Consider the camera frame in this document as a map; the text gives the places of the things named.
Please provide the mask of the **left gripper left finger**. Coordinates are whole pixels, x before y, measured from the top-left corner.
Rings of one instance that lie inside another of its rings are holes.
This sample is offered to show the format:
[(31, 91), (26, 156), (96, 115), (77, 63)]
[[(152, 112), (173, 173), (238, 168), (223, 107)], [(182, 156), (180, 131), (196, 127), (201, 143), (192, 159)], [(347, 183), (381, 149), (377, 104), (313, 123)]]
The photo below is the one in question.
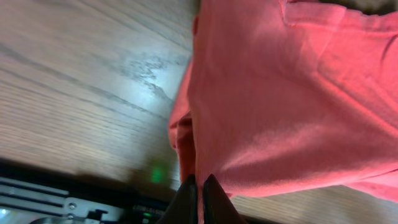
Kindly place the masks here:
[(164, 215), (156, 224), (197, 224), (198, 189), (194, 175), (181, 184)]

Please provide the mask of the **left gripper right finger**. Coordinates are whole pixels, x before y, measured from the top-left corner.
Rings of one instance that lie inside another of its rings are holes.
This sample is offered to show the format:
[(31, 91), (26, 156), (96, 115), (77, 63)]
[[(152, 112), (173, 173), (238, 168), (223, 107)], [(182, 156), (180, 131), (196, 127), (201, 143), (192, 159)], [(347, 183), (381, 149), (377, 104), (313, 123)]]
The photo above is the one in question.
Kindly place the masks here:
[(248, 224), (213, 174), (203, 186), (203, 209), (204, 224)]

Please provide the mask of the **red-orange t-shirt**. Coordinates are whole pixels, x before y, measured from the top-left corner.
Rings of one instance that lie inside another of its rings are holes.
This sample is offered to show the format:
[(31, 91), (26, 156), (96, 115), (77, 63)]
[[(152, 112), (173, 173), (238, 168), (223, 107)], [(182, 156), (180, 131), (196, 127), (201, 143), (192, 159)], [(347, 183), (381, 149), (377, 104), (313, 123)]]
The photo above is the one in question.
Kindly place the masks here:
[(397, 11), (202, 1), (169, 120), (180, 176), (280, 222), (397, 222)]

